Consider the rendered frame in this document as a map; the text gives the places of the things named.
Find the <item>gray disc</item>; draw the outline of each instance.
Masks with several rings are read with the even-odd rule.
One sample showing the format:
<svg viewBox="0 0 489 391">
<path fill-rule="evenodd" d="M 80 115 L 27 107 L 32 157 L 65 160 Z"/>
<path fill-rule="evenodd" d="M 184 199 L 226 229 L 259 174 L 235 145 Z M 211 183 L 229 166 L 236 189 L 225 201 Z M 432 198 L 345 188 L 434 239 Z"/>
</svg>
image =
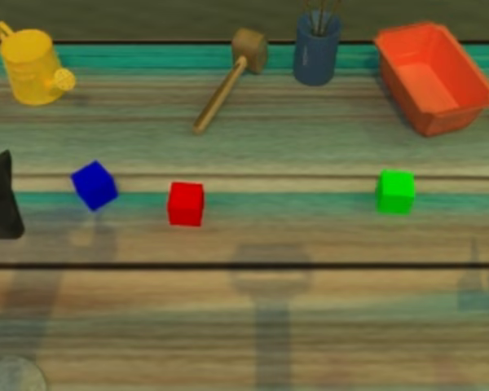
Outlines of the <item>gray disc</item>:
<svg viewBox="0 0 489 391">
<path fill-rule="evenodd" d="M 0 356 L 0 391 L 47 391 L 42 371 L 28 359 Z"/>
</svg>

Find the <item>wooden mallet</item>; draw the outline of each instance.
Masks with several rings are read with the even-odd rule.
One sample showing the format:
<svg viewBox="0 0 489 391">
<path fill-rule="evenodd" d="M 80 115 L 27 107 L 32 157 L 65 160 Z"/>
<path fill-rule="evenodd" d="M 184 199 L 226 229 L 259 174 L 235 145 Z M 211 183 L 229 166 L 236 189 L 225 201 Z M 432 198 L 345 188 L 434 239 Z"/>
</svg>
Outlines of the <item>wooden mallet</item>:
<svg viewBox="0 0 489 391">
<path fill-rule="evenodd" d="M 195 134 L 203 134 L 246 68 L 253 73 L 262 72 L 268 59 L 267 39 L 261 33 L 239 29 L 231 41 L 231 53 L 234 59 L 234 67 L 194 122 Z"/>
</svg>

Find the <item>blue cube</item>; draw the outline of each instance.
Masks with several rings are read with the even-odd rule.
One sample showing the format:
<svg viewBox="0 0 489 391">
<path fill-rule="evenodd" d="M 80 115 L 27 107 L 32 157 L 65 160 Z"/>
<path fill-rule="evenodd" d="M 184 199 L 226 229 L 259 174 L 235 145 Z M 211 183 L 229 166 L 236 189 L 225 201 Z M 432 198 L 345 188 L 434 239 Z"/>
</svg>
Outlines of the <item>blue cube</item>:
<svg viewBox="0 0 489 391">
<path fill-rule="evenodd" d="M 71 175 L 76 193 L 91 211 L 95 211 L 117 198 L 114 177 L 97 161 Z"/>
</svg>

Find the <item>blue cup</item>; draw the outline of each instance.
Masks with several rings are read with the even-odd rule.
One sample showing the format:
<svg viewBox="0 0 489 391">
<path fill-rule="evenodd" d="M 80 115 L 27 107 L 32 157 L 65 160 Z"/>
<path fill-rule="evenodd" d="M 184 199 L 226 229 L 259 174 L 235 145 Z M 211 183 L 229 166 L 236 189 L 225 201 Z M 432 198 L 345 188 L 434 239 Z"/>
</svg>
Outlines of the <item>blue cup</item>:
<svg viewBox="0 0 489 391">
<path fill-rule="evenodd" d="M 323 24 L 329 12 L 324 13 Z M 315 27 L 319 23 L 319 11 L 313 11 Z M 297 40 L 293 55 L 293 75 L 307 86 L 322 86 L 333 78 L 335 59 L 341 40 L 341 20 L 334 16 L 322 37 L 311 32 L 310 16 L 307 12 L 297 22 Z"/>
</svg>

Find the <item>orange plastic basket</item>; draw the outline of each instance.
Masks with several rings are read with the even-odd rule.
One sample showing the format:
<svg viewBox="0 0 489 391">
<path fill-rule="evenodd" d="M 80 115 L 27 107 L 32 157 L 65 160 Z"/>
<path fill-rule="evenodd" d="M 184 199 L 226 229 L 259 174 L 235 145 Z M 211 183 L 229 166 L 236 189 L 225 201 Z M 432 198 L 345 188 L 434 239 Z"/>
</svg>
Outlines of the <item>orange plastic basket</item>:
<svg viewBox="0 0 489 391">
<path fill-rule="evenodd" d="M 384 29 L 375 45 L 382 79 L 418 133 L 465 128 L 489 107 L 489 81 L 445 26 Z"/>
</svg>

